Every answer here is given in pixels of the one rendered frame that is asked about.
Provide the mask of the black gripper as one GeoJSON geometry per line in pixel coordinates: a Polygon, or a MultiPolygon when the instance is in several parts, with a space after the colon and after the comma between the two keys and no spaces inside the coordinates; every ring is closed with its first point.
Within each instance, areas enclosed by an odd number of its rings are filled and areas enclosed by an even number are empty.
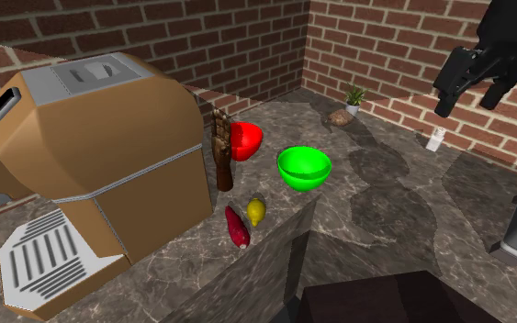
{"type": "Polygon", "coordinates": [[[493,110],[517,84],[517,0],[491,0],[477,35],[476,49],[454,48],[433,82],[439,99],[434,112],[440,117],[449,117],[460,95],[489,77],[498,58],[507,60],[479,105],[493,110]]]}

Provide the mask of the white salt shaker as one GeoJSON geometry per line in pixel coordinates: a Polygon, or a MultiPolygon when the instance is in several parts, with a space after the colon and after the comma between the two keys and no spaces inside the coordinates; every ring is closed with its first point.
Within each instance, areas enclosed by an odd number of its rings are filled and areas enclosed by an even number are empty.
{"type": "Polygon", "coordinates": [[[436,152],[444,141],[446,129],[438,127],[434,130],[433,134],[429,138],[425,149],[429,151],[436,152]]]}

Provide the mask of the small potted plant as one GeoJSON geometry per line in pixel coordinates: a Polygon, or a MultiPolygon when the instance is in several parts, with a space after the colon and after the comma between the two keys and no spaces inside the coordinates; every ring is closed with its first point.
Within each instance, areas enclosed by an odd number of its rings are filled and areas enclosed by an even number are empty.
{"type": "Polygon", "coordinates": [[[345,110],[353,117],[357,114],[362,102],[365,100],[365,93],[366,89],[355,84],[348,84],[348,89],[345,92],[345,110]]]}

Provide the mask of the green bowl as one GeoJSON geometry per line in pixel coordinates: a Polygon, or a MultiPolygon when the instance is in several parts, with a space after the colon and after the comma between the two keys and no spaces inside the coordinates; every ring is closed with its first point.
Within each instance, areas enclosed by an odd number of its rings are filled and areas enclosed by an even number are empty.
{"type": "Polygon", "coordinates": [[[332,171],[331,159],[323,151],[309,146],[282,150],[276,164],[283,181],[298,192],[319,187],[332,171]]]}

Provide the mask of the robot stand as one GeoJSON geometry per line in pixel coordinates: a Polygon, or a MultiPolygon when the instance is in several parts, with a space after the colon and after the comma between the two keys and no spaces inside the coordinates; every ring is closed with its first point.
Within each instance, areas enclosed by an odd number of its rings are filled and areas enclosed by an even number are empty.
{"type": "Polygon", "coordinates": [[[427,271],[308,286],[296,323],[501,323],[427,271]]]}

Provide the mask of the red bowl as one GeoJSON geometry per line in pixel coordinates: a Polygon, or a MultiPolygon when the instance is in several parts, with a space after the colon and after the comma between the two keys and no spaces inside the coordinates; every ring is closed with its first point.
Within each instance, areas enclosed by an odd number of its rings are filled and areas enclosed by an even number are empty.
{"type": "Polygon", "coordinates": [[[262,130],[249,122],[230,124],[231,157],[237,162],[250,159],[260,148],[263,140],[262,130]]]}

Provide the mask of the yellow lemon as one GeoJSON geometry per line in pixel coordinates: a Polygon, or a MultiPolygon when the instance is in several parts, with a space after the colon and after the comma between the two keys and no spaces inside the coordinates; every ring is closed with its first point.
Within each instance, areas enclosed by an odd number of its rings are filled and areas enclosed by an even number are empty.
{"type": "Polygon", "coordinates": [[[265,204],[258,198],[252,199],[246,207],[247,217],[254,227],[256,227],[264,219],[265,212],[265,204]]]}

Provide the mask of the wooden hand figure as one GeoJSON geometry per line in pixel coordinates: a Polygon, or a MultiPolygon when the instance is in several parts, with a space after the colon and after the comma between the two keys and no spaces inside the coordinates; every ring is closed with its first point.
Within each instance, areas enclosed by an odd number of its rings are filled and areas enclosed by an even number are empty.
{"type": "Polygon", "coordinates": [[[230,143],[230,119],[223,111],[212,110],[211,148],[217,172],[217,187],[221,192],[228,192],[233,187],[230,143]]]}

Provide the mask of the red sweet potato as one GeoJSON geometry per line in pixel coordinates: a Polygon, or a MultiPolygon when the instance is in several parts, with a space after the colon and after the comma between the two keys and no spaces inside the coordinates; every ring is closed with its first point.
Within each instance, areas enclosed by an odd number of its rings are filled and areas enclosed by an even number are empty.
{"type": "Polygon", "coordinates": [[[225,207],[225,217],[232,242],[238,248],[246,249],[250,245],[251,237],[242,219],[230,206],[225,207]]]}

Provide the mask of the brown and grey coffee machine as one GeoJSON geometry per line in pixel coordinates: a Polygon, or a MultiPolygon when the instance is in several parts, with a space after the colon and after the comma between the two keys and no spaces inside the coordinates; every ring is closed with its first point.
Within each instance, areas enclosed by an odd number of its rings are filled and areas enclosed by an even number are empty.
{"type": "Polygon", "coordinates": [[[0,90],[0,205],[56,209],[0,248],[4,305],[48,320],[209,217],[203,118],[122,52],[15,74],[0,90]]]}

